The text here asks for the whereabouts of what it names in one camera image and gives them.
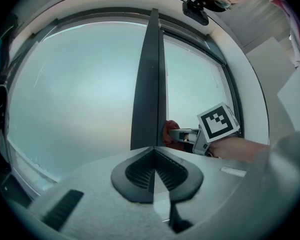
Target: white card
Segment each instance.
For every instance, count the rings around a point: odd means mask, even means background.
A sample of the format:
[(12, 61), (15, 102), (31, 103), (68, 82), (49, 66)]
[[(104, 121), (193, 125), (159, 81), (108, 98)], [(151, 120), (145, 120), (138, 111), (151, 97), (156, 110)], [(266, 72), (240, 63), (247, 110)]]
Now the white card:
[(223, 102), (199, 114), (197, 117), (208, 143), (233, 134), (240, 128), (234, 113)]

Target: gray fabric surface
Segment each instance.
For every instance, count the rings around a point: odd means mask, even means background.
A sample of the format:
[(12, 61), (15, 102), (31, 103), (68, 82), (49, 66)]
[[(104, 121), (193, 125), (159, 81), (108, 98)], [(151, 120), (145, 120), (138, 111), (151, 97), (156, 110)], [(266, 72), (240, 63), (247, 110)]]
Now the gray fabric surface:
[(111, 172), (145, 148), (97, 160), (76, 170), (35, 200), (29, 211), (38, 219), (69, 191), (84, 193), (60, 232), (74, 239), (172, 239), (175, 234), (152, 204), (131, 203), (112, 186)]

